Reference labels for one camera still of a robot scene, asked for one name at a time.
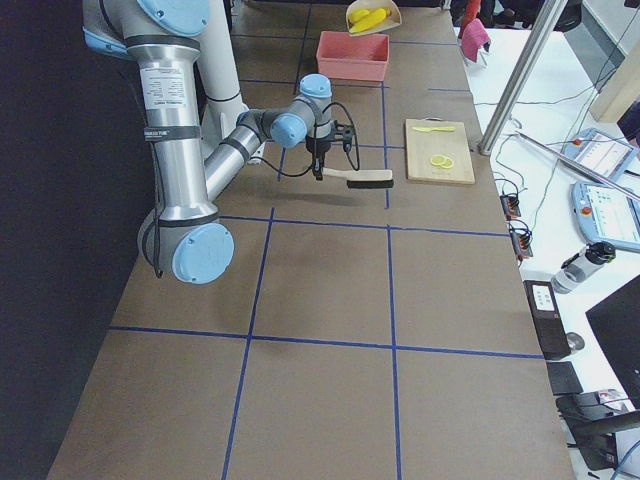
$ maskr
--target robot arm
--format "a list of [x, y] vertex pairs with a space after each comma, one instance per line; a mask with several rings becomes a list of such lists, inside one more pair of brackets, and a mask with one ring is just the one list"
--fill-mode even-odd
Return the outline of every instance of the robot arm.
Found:
[[[324, 154], [336, 138], [330, 82], [309, 75], [288, 107], [247, 110], [221, 0], [84, 0], [83, 12], [88, 46], [135, 60], [140, 69], [158, 198], [140, 228], [139, 250], [157, 275], [213, 281], [231, 262], [234, 243], [212, 202], [266, 140], [292, 148], [306, 138], [313, 173], [322, 179]], [[206, 127], [196, 101], [198, 57]], [[207, 142], [216, 145], [210, 154]]]

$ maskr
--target light blue cap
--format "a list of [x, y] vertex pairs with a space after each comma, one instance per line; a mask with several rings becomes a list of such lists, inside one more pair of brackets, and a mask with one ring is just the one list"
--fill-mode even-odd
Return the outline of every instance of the light blue cap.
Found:
[[103, 37], [82, 27], [84, 31], [84, 42], [91, 50], [110, 57], [122, 58], [124, 60], [133, 60], [134, 58], [127, 53], [127, 47], [122, 43]]
[[162, 28], [182, 37], [200, 35], [209, 22], [208, 0], [138, 0]]
[[320, 73], [312, 73], [300, 80], [300, 93], [312, 98], [330, 98], [331, 81]]
[[208, 223], [183, 238], [173, 254], [178, 280], [201, 285], [224, 273], [233, 258], [233, 237], [224, 225]]
[[293, 113], [283, 113], [271, 124], [271, 138], [284, 148], [293, 148], [307, 136], [304, 120]]

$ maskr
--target blue cable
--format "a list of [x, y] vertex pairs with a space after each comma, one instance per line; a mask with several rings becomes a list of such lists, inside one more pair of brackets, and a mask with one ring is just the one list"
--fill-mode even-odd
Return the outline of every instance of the blue cable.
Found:
[[620, 463], [618, 464], [618, 466], [616, 467], [616, 471], [613, 472], [613, 475], [611, 475], [611, 479], [610, 480], [615, 480], [616, 477], [618, 476], [618, 474], [620, 473], [620, 471], [622, 470], [622, 465], [624, 465], [624, 462], [626, 462], [628, 460], [628, 458], [631, 456], [631, 454], [633, 453], [633, 451], [640, 447], [640, 440], [638, 440], [633, 447], [631, 447], [629, 449], [629, 451], [627, 453], [624, 454], [624, 457], [622, 457], [622, 460], [620, 461]]

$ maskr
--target basket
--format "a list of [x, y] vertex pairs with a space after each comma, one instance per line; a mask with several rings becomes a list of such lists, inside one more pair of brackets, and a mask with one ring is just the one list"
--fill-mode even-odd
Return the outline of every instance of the basket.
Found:
[[318, 72], [343, 80], [381, 82], [389, 63], [389, 36], [352, 37], [348, 32], [322, 32], [316, 52]]

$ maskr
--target bottle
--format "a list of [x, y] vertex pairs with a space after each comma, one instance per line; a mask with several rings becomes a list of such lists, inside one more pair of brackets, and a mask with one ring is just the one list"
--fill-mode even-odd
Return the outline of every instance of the bottle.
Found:
[[551, 279], [551, 286], [556, 293], [569, 293], [614, 258], [616, 249], [609, 242], [587, 244], [564, 261], [560, 271]]

